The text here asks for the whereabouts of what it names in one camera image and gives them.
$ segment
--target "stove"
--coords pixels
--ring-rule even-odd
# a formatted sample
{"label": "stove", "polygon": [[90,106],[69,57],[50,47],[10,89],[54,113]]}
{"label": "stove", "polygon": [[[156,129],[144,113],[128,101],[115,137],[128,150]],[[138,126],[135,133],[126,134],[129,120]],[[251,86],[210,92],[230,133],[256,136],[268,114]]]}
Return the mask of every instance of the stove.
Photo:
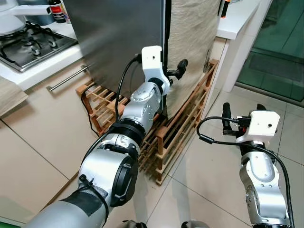
{"label": "stove", "polygon": [[75,44],[75,39],[27,21],[22,30],[0,37],[0,62],[24,72]]}

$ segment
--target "white countertop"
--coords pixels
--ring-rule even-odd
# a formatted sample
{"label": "white countertop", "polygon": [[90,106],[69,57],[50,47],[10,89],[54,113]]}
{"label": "white countertop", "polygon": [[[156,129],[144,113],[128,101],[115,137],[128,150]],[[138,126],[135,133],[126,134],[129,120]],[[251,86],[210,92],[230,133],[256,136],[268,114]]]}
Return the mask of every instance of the white countertop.
{"label": "white countertop", "polygon": [[[43,27],[50,28],[53,30],[53,32],[76,39],[75,32],[71,24],[58,24],[54,22]],[[37,64],[36,66],[33,66],[23,73],[12,69],[10,66],[4,63],[0,63],[0,75],[7,80],[16,83],[24,91],[51,76],[52,74],[55,74],[66,66],[81,59],[82,57],[80,46],[74,45],[65,51],[62,51]]]}
{"label": "white countertop", "polygon": [[217,37],[236,39],[242,27],[251,19],[260,0],[242,0],[228,5],[225,18],[221,18]]}

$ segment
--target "stainless steel refrigerator door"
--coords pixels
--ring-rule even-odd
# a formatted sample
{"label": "stainless steel refrigerator door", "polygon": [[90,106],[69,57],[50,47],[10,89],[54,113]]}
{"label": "stainless steel refrigerator door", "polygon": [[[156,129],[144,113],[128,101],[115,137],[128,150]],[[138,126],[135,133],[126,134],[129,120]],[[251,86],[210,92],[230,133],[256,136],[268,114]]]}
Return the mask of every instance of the stainless steel refrigerator door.
{"label": "stainless steel refrigerator door", "polygon": [[[89,71],[96,83],[116,91],[122,72],[144,46],[163,46],[165,0],[65,0]],[[144,81],[141,65],[133,64],[122,94]]]}

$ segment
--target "metal handle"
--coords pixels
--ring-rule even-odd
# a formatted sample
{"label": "metal handle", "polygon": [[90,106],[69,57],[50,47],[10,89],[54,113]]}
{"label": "metal handle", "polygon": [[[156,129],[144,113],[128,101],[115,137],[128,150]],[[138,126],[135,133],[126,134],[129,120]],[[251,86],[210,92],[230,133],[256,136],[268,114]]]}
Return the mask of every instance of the metal handle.
{"label": "metal handle", "polygon": [[54,89],[57,89],[59,86],[61,86],[62,84],[66,83],[67,81],[69,81],[70,79],[72,79],[73,77],[79,75],[81,72],[86,71],[88,69],[88,66],[81,66],[81,70],[77,71],[76,73],[74,73],[73,75],[71,75],[70,77],[67,77],[65,80],[59,82],[58,84],[56,84],[55,86],[51,87],[51,86],[47,86],[47,90],[52,92]]}

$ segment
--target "beige fabric panel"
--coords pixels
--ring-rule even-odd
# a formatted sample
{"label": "beige fabric panel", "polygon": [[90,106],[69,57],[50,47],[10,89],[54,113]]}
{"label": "beige fabric panel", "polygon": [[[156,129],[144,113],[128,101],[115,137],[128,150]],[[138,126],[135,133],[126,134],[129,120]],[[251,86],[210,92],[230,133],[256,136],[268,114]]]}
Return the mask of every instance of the beige fabric panel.
{"label": "beige fabric panel", "polygon": [[0,76],[0,117],[27,97],[19,86]]}
{"label": "beige fabric panel", "polygon": [[186,58],[188,67],[182,79],[173,79],[167,95],[168,118],[182,107],[203,76],[207,52],[212,48],[218,27],[219,0],[172,0],[168,47],[168,69],[176,69]]}

